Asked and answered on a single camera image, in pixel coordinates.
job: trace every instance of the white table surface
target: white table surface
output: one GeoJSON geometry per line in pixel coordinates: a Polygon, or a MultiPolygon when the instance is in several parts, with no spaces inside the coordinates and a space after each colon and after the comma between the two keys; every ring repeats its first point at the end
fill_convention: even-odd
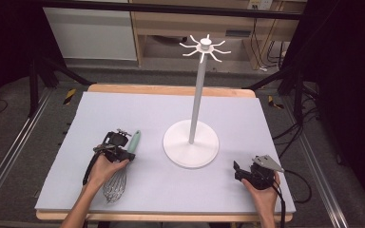
{"type": "MultiPolygon", "coordinates": [[[[125,192],[107,204],[99,191],[90,212],[256,213],[251,196],[234,179],[233,161],[246,170],[256,156],[269,155],[279,163],[259,99],[202,97],[199,121],[216,131],[220,151],[205,167],[184,169],[165,155],[163,134],[172,124],[191,118],[193,101],[192,96],[85,92],[35,209],[70,210],[82,188],[92,148],[107,132],[121,128],[142,131],[136,159],[127,168],[125,192]]],[[[293,213],[296,208],[282,174],[280,181],[286,211],[293,213]]]]}

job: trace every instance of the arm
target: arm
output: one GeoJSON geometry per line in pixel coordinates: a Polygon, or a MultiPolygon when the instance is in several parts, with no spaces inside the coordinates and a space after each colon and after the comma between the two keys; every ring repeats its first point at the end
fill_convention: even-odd
{"type": "Polygon", "coordinates": [[[112,163],[108,161],[104,155],[100,155],[91,169],[87,184],[83,186],[79,198],[62,222],[61,228],[82,227],[88,208],[100,187],[105,184],[116,171],[124,168],[128,162],[129,160],[124,160],[122,162],[112,163]]]}
{"type": "MultiPolygon", "coordinates": [[[[280,184],[279,174],[275,172],[274,185],[280,184]]],[[[260,224],[262,228],[275,228],[275,204],[277,202],[277,192],[272,188],[264,190],[256,189],[248,180],[242,179],[241,182],[247,188],[253,197],[257,212],[259,213],[260,224]]]]}

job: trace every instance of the black curtain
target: black curtain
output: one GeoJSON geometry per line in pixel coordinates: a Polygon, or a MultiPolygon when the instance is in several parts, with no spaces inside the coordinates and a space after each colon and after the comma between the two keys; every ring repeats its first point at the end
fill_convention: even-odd
{"type": "MultiPolygon", "coordinates": [[[[21,1],[0,0],[0,87],[29,76],[31,60],[48,57],[65,66],[44,11],[21,1]]],[[[46,85],[57,84],[53,69],[37,61],[46,85]]]]}
{"type": "Polygon", "coordinates": [[[338,152],[365,189],[365,1],[341,1],[333,16],[305,78],[317,82],[338,152]]]}

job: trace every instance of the hand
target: hand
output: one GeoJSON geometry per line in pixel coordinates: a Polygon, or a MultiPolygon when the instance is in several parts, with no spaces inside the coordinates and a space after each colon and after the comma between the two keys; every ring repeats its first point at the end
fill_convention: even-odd
{"type": "MultiPolygon", "coordinates": [[[[262,227],[275,227],[274,212],[278,197],[278,193],[275,191],[275,189],[269,187],[267,189],[258,190],[246,179],[242,179],[241,182],[247,188],[254,200],[256,209],[261,219],[262,227]]],[[[279,188],[279,185],[279,174],[278,172],[275,172],[274,186],[279,188]]]]}
{"type": "Polygon", "coordinates": [[[129,163],[129,160],[124,160],[121,162],[110,162],[106,156],[100,155],[97,161],[94,163],[91,169],[88,183],[94,184],[96,186],[102,186],[107,182],[112,175],[118,170],[125,168],[129,163]]]}

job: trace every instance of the round base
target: round base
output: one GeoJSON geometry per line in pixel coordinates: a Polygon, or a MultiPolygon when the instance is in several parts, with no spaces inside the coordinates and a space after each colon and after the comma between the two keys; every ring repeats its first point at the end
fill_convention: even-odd
{"type": "Polygon", "coordinates": [[[191,120],[171,125],[164,134],[163,147],[170,160],[184,168],[201,168],[213,161],[219,152],[215,131],[197,122],[194,143],[189,143],[191,120]]]}

